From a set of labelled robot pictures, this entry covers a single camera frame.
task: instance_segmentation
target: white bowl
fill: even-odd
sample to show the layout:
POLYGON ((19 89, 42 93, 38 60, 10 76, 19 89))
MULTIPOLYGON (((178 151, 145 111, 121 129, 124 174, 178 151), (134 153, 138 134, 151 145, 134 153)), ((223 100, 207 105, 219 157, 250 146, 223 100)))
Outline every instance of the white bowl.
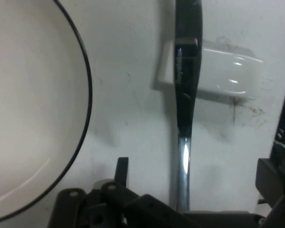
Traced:
POLYGON ((63 177, 92 104, 87 56, 58 2, 0 0, 0 220, 63 177))

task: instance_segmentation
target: utensil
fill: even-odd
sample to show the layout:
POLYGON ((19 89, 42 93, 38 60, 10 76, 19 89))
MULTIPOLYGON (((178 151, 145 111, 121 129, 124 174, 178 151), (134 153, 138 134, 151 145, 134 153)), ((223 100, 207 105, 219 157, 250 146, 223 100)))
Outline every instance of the utensil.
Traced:
POLYGON ((186 212, 190 209, 189 175, 191 130, 194 103, 200 75, 201 41, 201 1, 177 0, 174 83, 179 132, 175 208, 179 212, 186 212))

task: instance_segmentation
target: screw hole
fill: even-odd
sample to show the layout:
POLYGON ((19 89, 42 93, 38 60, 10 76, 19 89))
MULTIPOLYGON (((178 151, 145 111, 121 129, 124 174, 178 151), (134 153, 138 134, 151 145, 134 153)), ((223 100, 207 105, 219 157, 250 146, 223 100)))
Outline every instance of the screw hole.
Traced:
POLYGON ((78 191, 72 191, 72 192, 70 192, 70 193, 69 193, 69 196, 70 196, 70 197, 76 197, 76 196, 78 196, 78 191))
POLYGON ((101 215, 96 215, 93 219, 92 219, 92 223, 93 225, 99 225, 103 222, 104 218, 101 215))
POLYGON ((108 189, 109 189, 109 190, 114 190, 114 189, 116 189, 116 185, 110 184, 110 185, 108 186, 108 189))

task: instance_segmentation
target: white object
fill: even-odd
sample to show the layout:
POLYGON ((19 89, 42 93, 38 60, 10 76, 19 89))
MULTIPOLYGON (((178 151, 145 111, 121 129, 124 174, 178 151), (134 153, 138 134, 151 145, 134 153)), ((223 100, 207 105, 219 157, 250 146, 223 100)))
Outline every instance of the white object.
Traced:
POLYGON ((264 76, 262 60, 204 47, 198 89, 240 98, 256 98, 264 76))
POLYGON ((86 133, 89 86, 75 33, 53 1, 0 0, 0 218, 67 171, 86 133))
MULTIPOLYGON (((256 98, 264 77, 264 62, 238 53, 241 52, 239 48, 229 46, 233 50, 231 52, 212 46, 209 42, 203 42, 198 90, 243 99, 256 98)), ((174 42, 167 41, 158 76, 161 83, 174 83, 173 50, 174 42)))

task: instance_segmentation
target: black device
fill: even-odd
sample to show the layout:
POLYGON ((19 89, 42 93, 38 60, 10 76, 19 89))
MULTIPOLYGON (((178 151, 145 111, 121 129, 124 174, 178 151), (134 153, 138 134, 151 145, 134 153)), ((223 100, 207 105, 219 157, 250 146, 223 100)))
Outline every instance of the black device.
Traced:
POLYGON ((285 228, 285 175, 269 159, 259 159, 256 172, 256 187, 272 206, 266 218, 248 212, 180 214, 126 188, 127 173, 128 158, 119 158, 114 181, 100 189, 61 191, 48 228, 285 228))

